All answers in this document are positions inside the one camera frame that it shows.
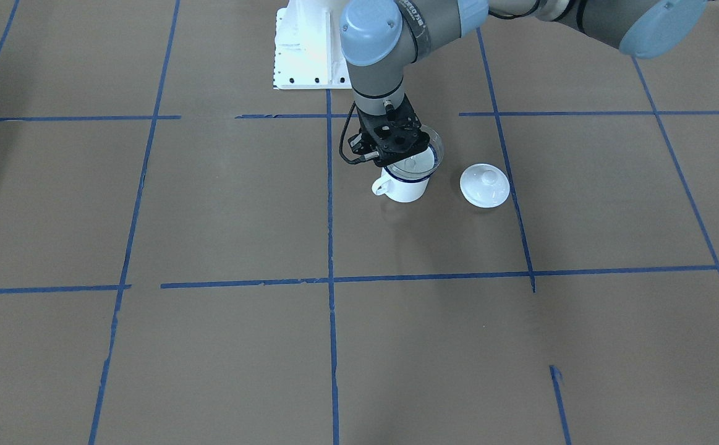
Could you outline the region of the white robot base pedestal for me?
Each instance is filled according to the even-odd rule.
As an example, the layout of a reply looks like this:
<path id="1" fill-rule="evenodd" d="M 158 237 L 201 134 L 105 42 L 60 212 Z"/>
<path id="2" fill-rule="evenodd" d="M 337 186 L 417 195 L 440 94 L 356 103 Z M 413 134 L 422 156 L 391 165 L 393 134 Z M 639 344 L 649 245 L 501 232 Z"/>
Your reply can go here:
<path id="1" fill-rule="evenodd" d="M 346 1 L 289 1 L 275 20 L 273 87 L 350 90 L 338 31 Z"/>

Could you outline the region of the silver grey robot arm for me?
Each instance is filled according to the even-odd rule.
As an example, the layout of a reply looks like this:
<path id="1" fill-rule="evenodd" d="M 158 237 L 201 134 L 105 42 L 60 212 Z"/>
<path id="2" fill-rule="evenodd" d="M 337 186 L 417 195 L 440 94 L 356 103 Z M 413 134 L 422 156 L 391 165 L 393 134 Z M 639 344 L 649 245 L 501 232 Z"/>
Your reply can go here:
<path id="1" fill-rule="evenodd" d="M 359 132 L 341 135 L 347 164 L 379 168 L 421 154 L 430 143 L 407 98 L 404 69 L 480 28 L 487 18 L 560 23 L 637 59 L 676 47 L 706 11 L 705 1 L 350 1 L 338 25 Z"/>

